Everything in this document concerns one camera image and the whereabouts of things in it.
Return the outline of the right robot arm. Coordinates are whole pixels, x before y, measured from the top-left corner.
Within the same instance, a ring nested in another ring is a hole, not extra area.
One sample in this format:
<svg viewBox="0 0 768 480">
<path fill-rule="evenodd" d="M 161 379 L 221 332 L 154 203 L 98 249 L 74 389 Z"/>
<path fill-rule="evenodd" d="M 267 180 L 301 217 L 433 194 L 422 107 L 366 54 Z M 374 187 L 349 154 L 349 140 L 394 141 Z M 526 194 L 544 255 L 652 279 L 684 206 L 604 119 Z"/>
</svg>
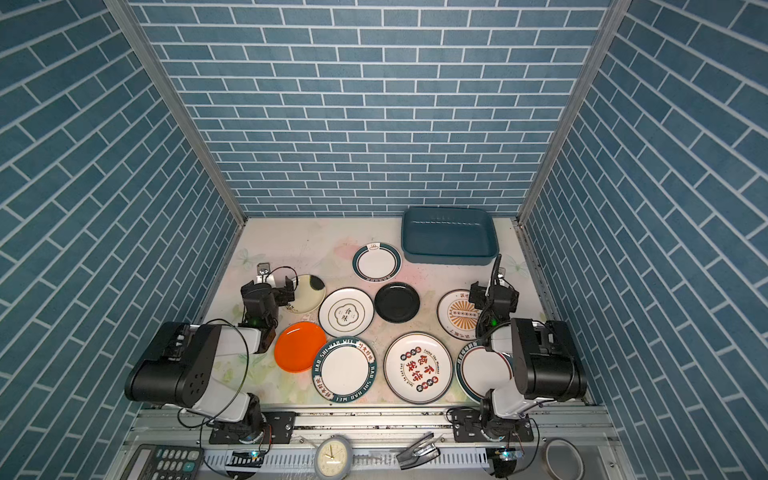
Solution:
<svg viewBox="0 0 768 480">
<path fill-rule="evenodd" d="M 481 401 L 479 426 L 488 439 L 532 437 L 529 411 L 551 402 L 581 399 L 588 376 L 568 324 L 512 316 L 519 293 L 496 281 L 473 283 L 469 301 L 479 311 L 475 327 L 478 345 L 511 362 L 512 378 L 491 388 Z"/>
</svg>

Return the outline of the white plate red characters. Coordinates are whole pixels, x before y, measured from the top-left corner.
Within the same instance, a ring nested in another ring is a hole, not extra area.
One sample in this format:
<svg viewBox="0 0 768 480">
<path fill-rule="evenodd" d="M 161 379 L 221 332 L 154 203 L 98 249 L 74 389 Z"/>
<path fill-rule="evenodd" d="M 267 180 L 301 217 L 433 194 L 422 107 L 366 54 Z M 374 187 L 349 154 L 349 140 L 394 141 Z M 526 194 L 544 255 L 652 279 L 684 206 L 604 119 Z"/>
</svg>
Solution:
<svg viewBox="0 0 768 480">
<path fill-rule="evenodd" d="M 411 332 L 395 339 L 384 359 L 385 380 L 392 392 L 411 404 L 430 404 L 445 395 L 453 379 L 453 360 L 433 335 Z"/>
</svg>

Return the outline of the green red rim plate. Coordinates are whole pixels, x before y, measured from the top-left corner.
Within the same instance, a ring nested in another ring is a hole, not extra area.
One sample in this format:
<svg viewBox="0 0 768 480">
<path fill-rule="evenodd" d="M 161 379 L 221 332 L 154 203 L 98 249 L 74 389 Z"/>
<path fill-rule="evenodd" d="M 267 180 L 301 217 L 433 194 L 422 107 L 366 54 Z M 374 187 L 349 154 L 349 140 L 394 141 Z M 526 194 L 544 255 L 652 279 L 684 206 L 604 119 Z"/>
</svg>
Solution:
<svg viewBox="0 0 768 480">
<path fill-rule="evenodd" d="M 506 354 L 486 350 L 476 341 L 469 342 L 457 358 L 456 375 L 465 394 L 481 402 L 489 390 L 513 380 L 512 360 Z"/>
</svg>

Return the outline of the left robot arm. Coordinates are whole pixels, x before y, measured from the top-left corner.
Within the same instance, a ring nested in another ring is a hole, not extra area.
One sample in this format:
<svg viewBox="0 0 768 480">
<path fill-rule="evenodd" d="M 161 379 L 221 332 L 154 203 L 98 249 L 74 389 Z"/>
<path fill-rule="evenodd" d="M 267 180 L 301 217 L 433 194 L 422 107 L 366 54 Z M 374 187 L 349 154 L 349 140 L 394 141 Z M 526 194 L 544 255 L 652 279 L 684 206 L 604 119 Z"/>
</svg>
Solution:
<svg viewBox="0 0 768 480">
<path fill-rule="evenodd" d="M 246 363 L 268 351 L 276 337 L 279 309 L 295 299 L 297 279 L 283 286 L 251 281 L 241 287 L 239 324 L 215 319 L 202 325 L 166 322 L 140 356 L 125 383 L 127 399 L 171 404 L 203 418 L 214 445 L 288 444 L 296 414 L 263 412 L 257 395 L 212 377 L 219 357 L 240 355 Z"/>
</svg>

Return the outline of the small green rim plate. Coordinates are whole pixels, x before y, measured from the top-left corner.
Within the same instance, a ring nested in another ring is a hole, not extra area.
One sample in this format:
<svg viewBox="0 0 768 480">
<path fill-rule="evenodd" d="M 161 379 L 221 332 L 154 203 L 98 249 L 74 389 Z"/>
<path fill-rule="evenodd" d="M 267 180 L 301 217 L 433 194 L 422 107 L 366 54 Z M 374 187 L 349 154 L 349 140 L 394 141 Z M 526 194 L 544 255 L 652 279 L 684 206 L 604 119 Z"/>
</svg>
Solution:
<svg viewBox="0 0 768 480">
<path fill-rule="evenodd" d="M 397 275 L 402 258 L 392 245 L 376 242 L 361 247 L 353 256 L 352 266 L 359 278 L 372 283 L 384 282 Z"/>
</svg>

